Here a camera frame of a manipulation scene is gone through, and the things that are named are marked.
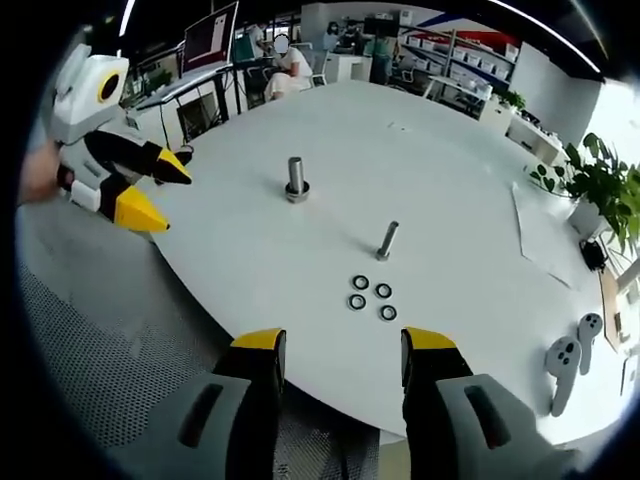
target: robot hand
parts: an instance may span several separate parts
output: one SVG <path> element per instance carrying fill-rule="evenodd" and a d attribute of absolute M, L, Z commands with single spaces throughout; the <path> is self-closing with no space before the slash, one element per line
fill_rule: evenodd
<path fill-rule="evenodd" d="M 67 59 L 51 126 L 62 143 L 58 184 L 73 202 L 118 226 L 162 232 L 169 222 L 127 177 L 190 184 L 191 176 L 172 152 L 140 136 L 119 106 L 128 68 L 126 58 L 91 55 L 83 44 Z"/>

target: gray carpet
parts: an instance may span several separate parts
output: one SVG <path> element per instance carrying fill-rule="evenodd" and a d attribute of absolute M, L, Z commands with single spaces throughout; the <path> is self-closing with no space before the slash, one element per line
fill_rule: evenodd
<path fill-rule="evenodd" d="M 131 442 L 230 337 L 142 237 L 62 198 L 16 220 L 25 305 L 52 377 L 99 445 Z M 287 386 L 274 478 L 376 478 L 377 458 L 376 429 Z"/>

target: human hand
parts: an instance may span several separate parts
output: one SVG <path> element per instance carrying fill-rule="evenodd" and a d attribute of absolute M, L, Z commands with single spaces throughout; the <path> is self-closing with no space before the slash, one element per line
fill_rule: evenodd
<path fill-rule="evenodd" d="M 22 163 L 18 204 L 42 202 L 54 196 L 58 191 L 59 166 L 58 149 L 50 139 L 29 152 Z"/>

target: ceiling light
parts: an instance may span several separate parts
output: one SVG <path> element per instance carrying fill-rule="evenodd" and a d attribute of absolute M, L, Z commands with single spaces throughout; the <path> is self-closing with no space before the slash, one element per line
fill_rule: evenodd
<path fill-rule="evenodd" d="M 122 23 L 120 24 L 120 36 L 124 35 L 124 32 L 127 31 L 127 24 L 129 23 L 129 17 L 131 16 L 131 10 L 133 10 L 133 5 L 136 3 L 136 0 L 127 0 L 127 6 L 124 7 L 124 13 L 122 14 Z"/>
<path fill-rule="evenodd" d="M 580 50 L 578 50 L 573 44 L 571 44 L 569 42 L 569 40 L 567 40 L 566 38 L 564 38 L 562 35 L 560 35 L 558 32 L 556 32 L 555 30 L 552 30 L 551 28 L 547 27 L 544 23 L 542 23 L 539 20 L 536 20 L 535 18 L 533 18 L 531 15 L 527 15 L 524 12 L 521 12 L 520 10 L 518 10 L 517 8 L 512 7 L 511 5 L 508 5 L 504 2 L 501 2 L 500 0 L 488 0 L 491 3 L 495 3 L 496 5 L 500 5 L 503 8 L 506 8 L 507 10 L 512 11 L 515 14 L 520 15 L 521 17 L 526 18 L 527 20 L 529 20 L 532 23 L 535 23 L 537 26 L 539 26 L 540 28 L 542 28 L 544 31 L 546 31 L 547 33 L 549 33 L 550 35 L 553 35 L 555 38 L 557 38 L 558 40 L 560 40 L 562 43 L 564 43 L 567 47 L 569 47 L 571 50 L 573 50 L 582 60 L 584 60 L 584 62 L 589 65 L 596 73 L 600 73 L 600 69 L 596 66 L 595 63 L 593 63 L 591 60 L 589 60 L 589 58 L 582 53 Z"/>

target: white paper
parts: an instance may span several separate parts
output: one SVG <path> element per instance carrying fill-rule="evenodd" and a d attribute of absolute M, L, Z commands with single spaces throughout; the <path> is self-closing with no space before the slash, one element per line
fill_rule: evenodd
<path fill-rule="evenodd" d="M 583 260 L 571 227 L 544 211 L 534 196 L 526 195 L 516 184 L 512 193 L 520 225 L 522 256 L 567 287 L 576 289 L 579 278 L 576 269 Z"/>
<path fill-rule="evenodd" d="M 224 36 L 224 24 L 226 21 L 226 15 L 216 18 L 213 26 L 213 38 L 211 39 L 211 53 L 218 53 L 222 50 L 222 38 Z"/>

